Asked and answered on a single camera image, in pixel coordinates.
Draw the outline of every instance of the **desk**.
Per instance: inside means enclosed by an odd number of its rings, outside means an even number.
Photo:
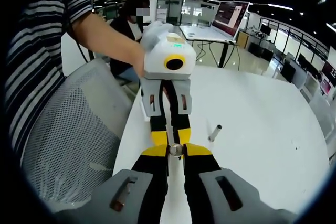
[[[309,203],[329,171],[329,160],[319,123],[294,85],[196,66],[191,96],[191,143],[210,149],[221,167],[256,187],[270,207],[299,213]],[[114,174],[131,169],[141,152],[153,146],[139,102],[140,93],[122,136]],[[167,101],[164,106],[169,117]],[[210,143],[208,134],[217,124],[223,129]],[[177,158],[170,158],[168,185],[161,223],[191,223],[183,161]]]
[[[218,67],[222,68],[224,65],[224,61],[227,54],[227,49],[229,46],[229,42],[227,37],[223,36],[219,32],[216,32],[212,29],[205,29],[210,27],[202,27],[202,26],[180,26],[180,30],[183,33],[183,36],[186,40],[192,41],[194,45],[194,41],[205,41],[205,42],[215,42],[215,43],[222,43],[223,44],[223,50],[221,59],[219,60]]]

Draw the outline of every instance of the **table leg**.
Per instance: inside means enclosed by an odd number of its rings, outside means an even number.
[[[229,47],[229,44],[224,43],[222,55],[220,57],[221,59],[219,60],[219,65],[218,65],[219,68],[223,68],[228,47]]]

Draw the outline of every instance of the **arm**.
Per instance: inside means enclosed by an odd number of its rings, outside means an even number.
[[[92,13],[89,0],[66,0],[67,13],[78,43],[91,51],[99,52],[134,66],[143,77],[145,52],[139,43],[111,28],[102,18]]]
[[[134,66],[139,77],[143,76],[145,52],[142,46],[115,31],[95,14],[84,15],[73,23],[78,42],[94,52]]]

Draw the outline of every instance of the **striped shirt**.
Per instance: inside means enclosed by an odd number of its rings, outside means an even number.
[[[91,11],[89,0],[34,0],[20,16],[6,57],[5,79],[9,139],[19,157],[36,119],[65,80],[61,62],[65,27]]]

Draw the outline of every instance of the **sticker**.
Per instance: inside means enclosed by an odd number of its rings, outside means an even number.
[[[173,43],[184,44],[184,39],[182,39],[182,38],[175,38],[175,37],[167,36],[167,40],[168,40],[169,42],[173,42]]]

